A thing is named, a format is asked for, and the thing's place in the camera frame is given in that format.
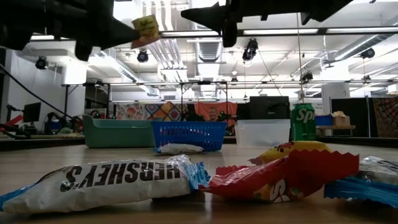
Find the clear plastic storage bin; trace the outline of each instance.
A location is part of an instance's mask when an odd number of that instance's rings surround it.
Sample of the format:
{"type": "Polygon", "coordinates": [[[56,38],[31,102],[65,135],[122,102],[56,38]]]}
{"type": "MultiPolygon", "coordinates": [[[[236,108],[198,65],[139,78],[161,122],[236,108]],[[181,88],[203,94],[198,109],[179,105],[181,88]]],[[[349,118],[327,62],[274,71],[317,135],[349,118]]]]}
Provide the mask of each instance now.
{"type": "Polygon", "coordinates": [[[235,132],[238,147],[276,146],[289,141],[290,120],[239,120],[235,132]]]}

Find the sprite can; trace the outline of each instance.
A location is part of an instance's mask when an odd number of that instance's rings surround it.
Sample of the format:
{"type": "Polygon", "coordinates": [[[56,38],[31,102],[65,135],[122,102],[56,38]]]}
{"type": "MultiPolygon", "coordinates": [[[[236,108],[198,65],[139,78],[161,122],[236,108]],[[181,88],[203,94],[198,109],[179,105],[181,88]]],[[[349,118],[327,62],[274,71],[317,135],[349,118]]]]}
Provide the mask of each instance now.
{"type": "Polygon", "coordinates": [[[314,141],[317,138],[315,110],[310,103],[299,103],[292,110],[293,141],[314,141]]]}

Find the ceiling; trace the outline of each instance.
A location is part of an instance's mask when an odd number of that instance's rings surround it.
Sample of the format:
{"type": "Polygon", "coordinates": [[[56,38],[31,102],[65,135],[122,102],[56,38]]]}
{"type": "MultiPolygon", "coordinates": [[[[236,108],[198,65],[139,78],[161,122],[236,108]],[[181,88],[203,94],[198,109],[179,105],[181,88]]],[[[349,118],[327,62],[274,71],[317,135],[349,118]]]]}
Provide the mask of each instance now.
{"type": "MultiPolygon", "coordinates": [[[[201,1],[204,5],[212,5],[215,0],[192,0],[201,1]]],[[[143,8],[140,0],[134,2],[135,14],[132,15],[132,10],[127,7],[118,7],[115,11],[115,17],[127,24],[131,19],[139,17],[143,8]]],[[[115,4],[125,4],[125,2],[116,2],[115,4]]],[[[172,18],[171,23],[175,30],[192,30],[194,25],[192,22],[180,17],[180,11],[189,7],[187,0],[172,0],[171,2],[172,18]]],[[[383,26],[389,19],[398,16],[396,9],[398,8],[398,1],[391,0],[377,0],[374,4],[370,4],[369,0],[354,0],[350,5],[337,12],[335,15],[327,19],[325,22],[319,23],[310,21],[304,27],[351,27],[351,26],[383,26]]],[[[152,13],[155,13],[155,7],[152,7],[152,13]]],[[[239,29],[268,29],[268,28],[296,28],[297,20],[296,14],[283,14],[269,16],[267,21],[260,21],[259,17],[246,17],[243,22],[238,24],[239,29]]],[[[244,66],[242,60],[242,52],[249,41],[249,37],[240,37],[234,47],[222,49],[220,56],[220,68],[218,76],[215,80],[231,80],[233,71],[237,72],[239,81],[268,81],[271,77],[274,80],[292,80],[295,78],[299,80],[300,72],[298,69],[301,65],[306,64],[310,60],[320,62],[319,53],[322,52],[336,52],[341,50],[352,42],[360,39],[360,35],[335,35],[335,36],[302,36],[302,37],[257,37],[259,50],[257,55],[253,58],[250,66],[244,66]]],[[[177,46],[180,52],[183,64],[187,68],[187,77],[189,80],[198,80],[201,74],[198,72],[198,58],[196,55],[195,44],[188,43],[188,39],[177,39],[177,46]]],[[[73,41],[65,42],[32,42],[29,47],[35,49],[67,49],[70,52],[74,51],[75,43],[73,41]]],[[[126,68],[130,69],[143,82],[161,82],[158,76],[158,61],[149,51],[149,61],[146,63],[139,63],[137,61],[138,49],[131,50],[129,44],[115,47],[116,58],[126,68]]],[[[344,65],[348,66],[349,77],[354,79],[361,79],[364,74],[372,71],[381,70],[395,63],[398,63],[396,52],[391,52],[398,49],[398,35],[381,42],[373,47],[376,51],[374,58],[362,60],[361,58],[350,58],[345,60],[344,65]]],[[[88,78],[102,79],[106,82],[121,82],[121,75],[109,64],[100,60],[90,60],[87,63],[88,78]]],[[[320,63],[316,63],[314,67],[309,68],[314,74],[314,79],[325,79],[321,77],[322,68],[320,63]]],[[[398,76],[396,70],[391,70],[389,73],[381,74],[377,79],[389,79],[398,76]]],[[[369,90],[379,90],[386,86],[386,84],[374,85],[369,90]]],[[[255,85],[246,85],[246,88],[254,88],[255,85]]],[[[257,86],[264,88],[264,91],[271,91],[268,88],[274,86],[257,86]]],[[[245,88],[244,85],[231,86],[231,88],[245,88]]],[[[292,86],[291,91],[297,91],[298,86],[292,86]]],[[[114,91],[143,91],[138,87],[129,88],[115,88],[114,91]]]]}

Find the cardboard box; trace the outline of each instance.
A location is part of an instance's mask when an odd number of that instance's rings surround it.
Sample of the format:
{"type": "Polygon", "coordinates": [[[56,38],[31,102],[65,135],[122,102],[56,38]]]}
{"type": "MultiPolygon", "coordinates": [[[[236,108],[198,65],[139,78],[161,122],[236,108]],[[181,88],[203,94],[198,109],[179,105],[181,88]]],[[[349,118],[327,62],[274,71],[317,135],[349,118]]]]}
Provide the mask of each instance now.
{"type": "Polygon", "coordinates": [[[351,126],[351,123],[349,121],[349,116],[342,117],[342,116],[337,116],[333,118],[333,125],[334,126],[351,126]]]}

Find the blue bin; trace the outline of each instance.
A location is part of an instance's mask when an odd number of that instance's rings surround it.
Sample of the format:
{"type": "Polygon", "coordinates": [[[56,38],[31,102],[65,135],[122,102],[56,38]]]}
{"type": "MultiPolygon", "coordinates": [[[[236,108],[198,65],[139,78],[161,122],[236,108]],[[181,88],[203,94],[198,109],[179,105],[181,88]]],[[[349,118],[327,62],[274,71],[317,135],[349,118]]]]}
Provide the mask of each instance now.
{"type": "Polygon", "coordinates": [[[315,125],[317,125],[317,126],[333,126],[333,117],[331,115],[315,116],[315,125]]]}
{"type": "Polygon", "coordinates": [[[206,152],[219,151],[223,146],[226,122],[153,121],[155,145],[191,144],[206,152]]]}

